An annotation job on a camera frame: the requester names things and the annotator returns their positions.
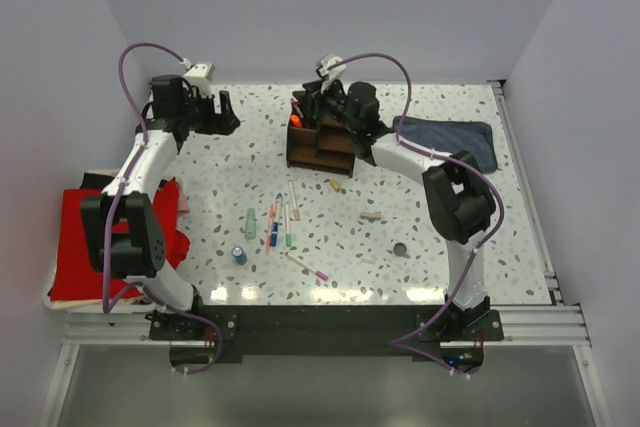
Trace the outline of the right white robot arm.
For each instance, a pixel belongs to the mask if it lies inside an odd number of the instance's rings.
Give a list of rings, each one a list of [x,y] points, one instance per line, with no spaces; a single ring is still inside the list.
[[[475,158],[466,151],[428,153],[397,138],[380,119],[376,88],[369,83],[356,82],[345,89],[337,80],[326,91],[321,87],[320,80],[307,82],[292,93],[304,121],[317,125],[332,118],[349,133],[358,159],[424,188],[431,224],[447,245],[450,280],[446,302],[451,310],[445,326],[452,337],[469,339],[481,327],[480,316],[490,309],[483,247],[496,210]]]

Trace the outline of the orange black highlighter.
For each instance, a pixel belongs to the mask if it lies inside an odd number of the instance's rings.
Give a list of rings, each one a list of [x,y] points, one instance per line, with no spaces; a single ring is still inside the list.
[[[302,128],[302,122],[297,115],[291,116],[291,122],[296,128]]]

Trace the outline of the peach capped marker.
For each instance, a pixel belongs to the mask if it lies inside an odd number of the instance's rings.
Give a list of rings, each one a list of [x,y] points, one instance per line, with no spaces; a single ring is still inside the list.
[[[299,210],[299,205],[296,197],[295,186],[294,186],[293,180],[291,179],[288,180],[288,190],[289,190],[290,202],[293,208],[293,218],[295,221],[300,221],[300,210]]]

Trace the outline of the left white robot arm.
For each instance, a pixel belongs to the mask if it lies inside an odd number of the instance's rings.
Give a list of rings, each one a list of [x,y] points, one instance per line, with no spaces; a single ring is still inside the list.
[[[167,309],[177,309],[173,329],[200,337],[207,315],[193,306],[193,285],[168,259],[168,242],[153,208],[163,174],[189,135],[229,136],[240,126],[227,91],[209,93],[194,78],[157,76],[151,100],[140,112],[134,144],[114,179],[80,207],[92,268],[102,276],[102,309],[110,312],[125,293],[138,290]]]

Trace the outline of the red gel pen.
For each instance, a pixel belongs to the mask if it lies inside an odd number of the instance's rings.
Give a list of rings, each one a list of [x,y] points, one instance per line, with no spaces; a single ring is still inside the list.
[[[303,119],[304,118],[304,114],[301,111],[298,102],[296,100],[292,100],[291,101],[291,106],[292,106],[292,109],[295,111],[295,115],[297,115],[300,119]]]

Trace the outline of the green capped marker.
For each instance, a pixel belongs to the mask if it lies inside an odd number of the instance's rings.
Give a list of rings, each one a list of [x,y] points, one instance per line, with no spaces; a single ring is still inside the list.
[[[285,203],[285,241],[286,247],[291,248],[293,246],[293,238],[292,238],[292,207],[289,202]]]

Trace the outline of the pink capped marker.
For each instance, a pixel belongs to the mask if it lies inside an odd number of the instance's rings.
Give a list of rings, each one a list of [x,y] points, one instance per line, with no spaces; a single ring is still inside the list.
[[[285,257],[289,261],[294,262],[296,265],[298,265],[302,269],[308,271],[310,274],[313,274],[314,276],[316,276],[317,278],[321,279],[322,281],[328,281],[329,280],[329,277],[324,272],[313,268],[310,264],[308,264],[304,260],[292,255],[290,252],[286,252],[285,253]]]

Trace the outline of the small wooden block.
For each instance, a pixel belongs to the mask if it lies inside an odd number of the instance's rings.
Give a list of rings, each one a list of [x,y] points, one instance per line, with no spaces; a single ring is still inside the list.
[[[341,184],[335,179],[330,180],[330,186],[336,193],[339,193],[341,191]]]

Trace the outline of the brown wooden desk organizer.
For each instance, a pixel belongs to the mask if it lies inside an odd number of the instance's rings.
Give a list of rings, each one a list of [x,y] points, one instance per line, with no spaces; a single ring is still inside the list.
[[[325,114],[317,130],[303,123],[302,128],[296,128],[291,116],[287,125],[285,155],[289,168],[353,176],[355,154],[350,133],[343,125]]]

